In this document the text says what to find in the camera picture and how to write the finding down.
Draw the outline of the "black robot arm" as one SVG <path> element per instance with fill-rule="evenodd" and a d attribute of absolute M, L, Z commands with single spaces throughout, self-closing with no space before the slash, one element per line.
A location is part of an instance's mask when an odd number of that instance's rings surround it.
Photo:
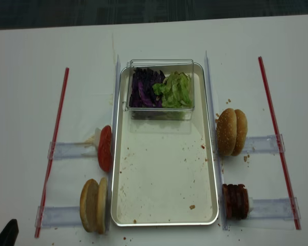
<path fill-rule="evenodd" d="M 0 233 L 0 246 L 14 246 L 18 233 L 17 220 L 10 220 Z"/>

